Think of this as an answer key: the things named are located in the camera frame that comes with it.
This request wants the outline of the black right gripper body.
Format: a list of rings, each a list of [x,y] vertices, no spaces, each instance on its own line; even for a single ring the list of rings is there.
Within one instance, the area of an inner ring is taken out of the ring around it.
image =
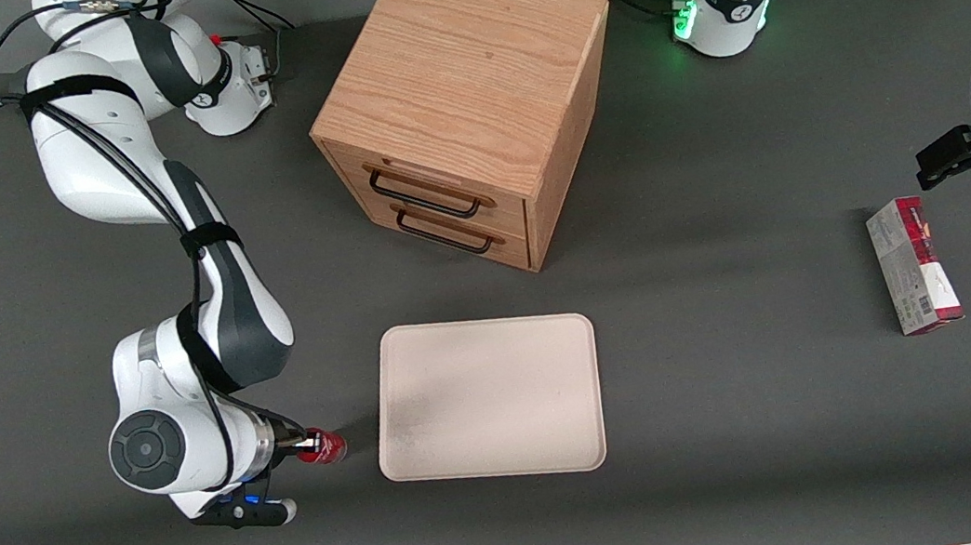
[[[295,419],[282,415],[254,418],[256,453],[254,457],[257,484],[260,491],[268,491],[273,472],[283,458],[294,455],[296,446],[305,442],[308,435]]]

